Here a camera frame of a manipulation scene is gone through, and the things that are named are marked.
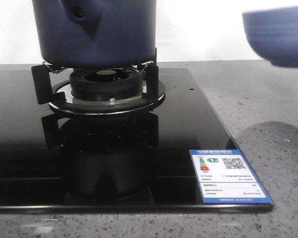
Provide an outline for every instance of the blue pot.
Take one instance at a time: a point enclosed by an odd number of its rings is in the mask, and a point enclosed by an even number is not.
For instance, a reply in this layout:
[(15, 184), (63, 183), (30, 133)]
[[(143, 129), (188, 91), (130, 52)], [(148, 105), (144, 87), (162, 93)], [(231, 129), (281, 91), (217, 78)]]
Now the blue pot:
[(252, 49), (273, 65), (298, 67), (298, 6), (243, 13)]
[(42, 57), (73, 68), (134, 65), (155, 55), (156, 0), (32, 0)]

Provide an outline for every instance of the countertop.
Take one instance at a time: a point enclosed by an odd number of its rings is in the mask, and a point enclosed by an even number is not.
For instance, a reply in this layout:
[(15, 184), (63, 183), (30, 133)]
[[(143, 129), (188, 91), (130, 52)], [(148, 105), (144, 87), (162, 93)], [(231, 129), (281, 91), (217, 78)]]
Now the countertop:
[(274, 67), (264, 60), (158, 65), (190, 69), (273, 199), (273, 211), (3, 214), (0, 238), (298, 238), (298, 69)]

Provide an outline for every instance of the metal clip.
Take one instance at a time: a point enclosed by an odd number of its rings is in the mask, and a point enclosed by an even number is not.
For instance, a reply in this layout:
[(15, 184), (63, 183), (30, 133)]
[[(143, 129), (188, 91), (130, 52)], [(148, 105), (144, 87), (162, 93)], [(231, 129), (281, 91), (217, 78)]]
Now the metal clip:
[(50, 70), (50, 72), (53, 73), (53, 74), (58, 74), (58, 73), (63, 72), (65, 69), (68, 69), (66, 67), (57, 67), (57, 66), (54, 66), (52, 64), (47, 63), (46, 61), (43, 61), (42, 64), (45, 65)]
[(146, 64), (145, 64), (145, 66), (144, 66), (144, 68), (140, 71), (140, 73), (143, 73), (144, 71), (145, 71), (145, 69), (147, 68), (147, 66), (149, 65), (149, 64), (151, 64), (151, 63), (153, 63), (153, 61), (151, 60), (151, 61), (148, 61), (148, 62), (146, 62)]

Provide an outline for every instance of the energy label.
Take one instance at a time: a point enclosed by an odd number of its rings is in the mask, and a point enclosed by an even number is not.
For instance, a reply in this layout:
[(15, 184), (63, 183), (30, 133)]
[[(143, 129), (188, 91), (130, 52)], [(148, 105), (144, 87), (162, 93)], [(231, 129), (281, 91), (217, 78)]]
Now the energy label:
[(271, 203), (240, 150), (190, 150), (205, 203)]

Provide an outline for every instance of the black glass cooktop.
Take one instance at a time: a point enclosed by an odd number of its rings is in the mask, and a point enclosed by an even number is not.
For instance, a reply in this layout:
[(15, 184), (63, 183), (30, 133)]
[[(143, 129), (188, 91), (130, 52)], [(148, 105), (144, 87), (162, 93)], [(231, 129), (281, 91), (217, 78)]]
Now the black glass cooktop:
[(153, 112), (82, 120), (38, 105), (30, 69), (0, 70), (0, 212), (270, 210), (203, 202), (189, 150), (237, 147), (189, 70), (159, 78), (166, 98)]

